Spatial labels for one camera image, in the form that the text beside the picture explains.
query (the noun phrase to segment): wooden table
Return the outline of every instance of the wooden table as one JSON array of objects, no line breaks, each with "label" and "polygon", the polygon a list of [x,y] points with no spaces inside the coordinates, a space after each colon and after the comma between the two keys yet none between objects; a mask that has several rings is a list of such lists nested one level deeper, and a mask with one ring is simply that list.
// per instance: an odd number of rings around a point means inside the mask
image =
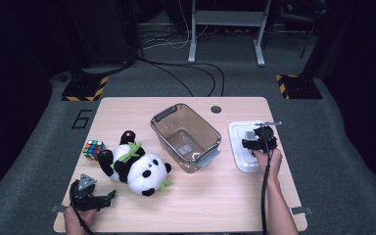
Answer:
[{"label": "wooden table", "polygon": [[[154,115],[167,107],[184,103],[191,107],[221,134],[220,155],[198,171],[188,174],[162,148],[150,126]],[[214,114],[212,106],[220,106]],[[161,156],[172,165],[168,178],[172,185],[151,197],[132,193],[127,184],[111,180],[98,163],[82,154],[72,175],[63,205],[69,205],[71,183],[85,173],[97,180],[95,196],[105,196],[117,189],[109,208],[96,213],[91,229],[94,232],[255,232],[261,231],[260,192],[262,175],[244,173],[235,165],[229,140],[231,121],[273,121],[267,101],[261,97],[140,97],[104,98],[90,128],[87,140],[101,140],[108,149],[118,145],[122,133],[131,129],[136,141],[143,143],[147,153]],[[283,152],[277,129],[278,148]],[[301,202],[288,167],[286,154],[279,180],[289,207]],[[307,228],[304,215],[294,215],[298,230]],[[59,213],[54,223],[56,232],[65,232],[64,216]]]}]

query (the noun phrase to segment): transparent storage container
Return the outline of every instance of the transparent storage container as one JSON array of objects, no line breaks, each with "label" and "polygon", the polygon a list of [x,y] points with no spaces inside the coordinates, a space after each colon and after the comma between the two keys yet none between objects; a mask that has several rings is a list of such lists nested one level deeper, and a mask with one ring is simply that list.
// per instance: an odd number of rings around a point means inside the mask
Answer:
[{"label": "transparent storage container", "polygon": [[151,120],[161,145],[187,173],[193,173],[219,155],[221,135],[185,104],[176,104]]}]

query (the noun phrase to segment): black wire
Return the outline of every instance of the black wire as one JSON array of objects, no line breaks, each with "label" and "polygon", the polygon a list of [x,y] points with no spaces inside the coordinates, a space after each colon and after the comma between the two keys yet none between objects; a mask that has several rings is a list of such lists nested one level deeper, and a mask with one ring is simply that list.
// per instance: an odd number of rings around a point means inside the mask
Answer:
[{"label": "black wire", "polygon": [[[149,61],[149,60],[146,60],[144,58],[140,58],[140,57],[136,57],[137,60],[141,61],[141,62],[145,62],[145,63],[148,63],[148,64],[151,64],[151,65],[157,65],[157,66],[169,66],[169,67],[183,67],[183,68],[189,68],[189,69],[194,69],[194,70],[198,70],[198,71],[203,71],[205,72],[206,74],[208,74],[211,79],[212,79],[212,90],[211,92],[209,93],[209,97],[210,95],[213,93],[214,89],[215,89],[215,78],[214,76],[206,71],[206,70],[203,70],[203,69],[200,69],[200,68],[196,68],[196,67],[193,67],[192,65],[187,65],[187,64],[174,64],[174,63],[163,63],[163,62],[154,62],[154,61]],[[212,64],[207,64],[207,63],[202,63],[202,64],[196,64],[196,65],[207,65],[207,66],[212,66],[212,67],[215,67],[216,69],[218,69],[222,75],[222,88],[224,88],[224,74],[222,72],[222,70],[220,68],[218,68],[217,66],[215,65],[212,65]]]},{"label": "black wire", "polygon": [[169,75],[173,76],[177,81],[179,81],[179,83],[181,83],[188,90],[188,92],[191,94],[191,96],[194,97],[194,95],[192,94],[191,90],[178,77],[176,77],[170,71],[165,70],[164,68],[161,68],[161,67],[159,67],[159,66],[157,66],[155,64],[152,64],[152,63],[149,63],[149,64],[151,64],[152,66],[154,66],[154,67],[156,67],[156,68],[158,68],[158,69],[160,69],[162,71],[165,71],[165,72],[169,73]]},{"label": "black wire", "polygon": [[267,166],[265,167],[264,171],[264,177],[263,177],[263,182],[261,184],[261,223],[262,223],[262,232],[263,235],[267,235],[267,223],[266,223],[266,217],[265,217],[265,190],[267,187],[267,178],[268,178],[268,173],[270,171],[270,161],[271,157],[273,156],[273,151],[270,151],[268,148],[267,140],[264,137],[264,135],[261,133],[261,136],[258,138],[263,138],[264,139],[264,144],[267,150]]}]

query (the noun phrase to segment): black equipment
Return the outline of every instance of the black equipment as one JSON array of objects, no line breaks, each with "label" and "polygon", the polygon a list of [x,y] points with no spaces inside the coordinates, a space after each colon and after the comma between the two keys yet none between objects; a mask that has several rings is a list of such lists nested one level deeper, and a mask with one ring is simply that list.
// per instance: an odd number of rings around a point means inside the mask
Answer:
[{"label": "black equipment", "polygon": [[252,131],[248,131],[247,139],[242,139],[243,148],[249,150],[260,150],[267,153],[267,148],[269,150],[274,150],[277,147],[276,137],[274,137],[273,129],[269,126],[270,124],[277,123],[262,123],[259,128]]},{"label": "black equipment", "polygon": [[70,187],[70,200],[74,209],[79,211],[88,211],[109,207],[112,199],[116,195],[116,190],[110,192],[107,196],[93,196],[96,180],[82,174],[80,180],[75,180]]}]

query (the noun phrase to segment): panda ear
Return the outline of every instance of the panda ear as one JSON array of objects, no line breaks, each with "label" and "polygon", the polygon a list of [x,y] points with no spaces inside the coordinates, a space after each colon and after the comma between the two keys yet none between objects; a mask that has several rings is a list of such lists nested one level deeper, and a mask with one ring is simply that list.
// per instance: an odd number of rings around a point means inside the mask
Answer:
[{"label": "panda ear", "polygon": [[149,196],[153,195],[154,193],[155,193],[155,189],[154,188],[142,191],[142,195],[146,196],[146,197],[149,197]]},{"label": "panda ear", "polygon": [[169,173],[172,170],[172,166],[169,163],[165,163],[164,166],[166,167],[166,172]]}]

